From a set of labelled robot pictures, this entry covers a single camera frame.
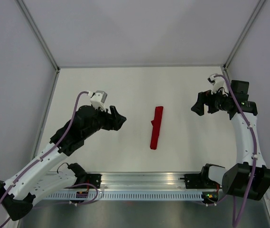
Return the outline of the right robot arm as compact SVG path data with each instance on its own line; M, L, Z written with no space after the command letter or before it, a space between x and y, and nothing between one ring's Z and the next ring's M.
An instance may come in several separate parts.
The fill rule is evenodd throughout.
M249 188L248 199L260 200L270 187L270 169L262 157L257 135L257 106L249 101L249 82L233 80L229 92L221 77L210 77L213 88L198 93L197 102L191 110L199 116L226 111L234 128L236 141L236 164L227 170L223 166L206 164L202 167L199 181L209 188L215 183L227 195L244 197Z

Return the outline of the red cloth napkin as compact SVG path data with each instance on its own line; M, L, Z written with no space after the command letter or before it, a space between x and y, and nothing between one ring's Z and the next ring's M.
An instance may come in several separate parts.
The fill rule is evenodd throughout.
M150 149L156 150L158 146L158 139L160 135L162 116L163 116L163 106L155 107L154 119L151 121L152 124L152 134L150 141Z

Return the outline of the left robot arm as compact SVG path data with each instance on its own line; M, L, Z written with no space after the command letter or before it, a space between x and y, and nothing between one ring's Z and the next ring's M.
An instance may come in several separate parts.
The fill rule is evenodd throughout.
M13 221L25 217L44 197L60 189L82 188L87 182L87 172L78 164L52 177L46 174L57 164L84 145L84 141L99 130L118 131L127 118L115 106L102 111L92 106L81 106L73 112L62 128L50 138L46 148L15 176L0 180L0 205Z

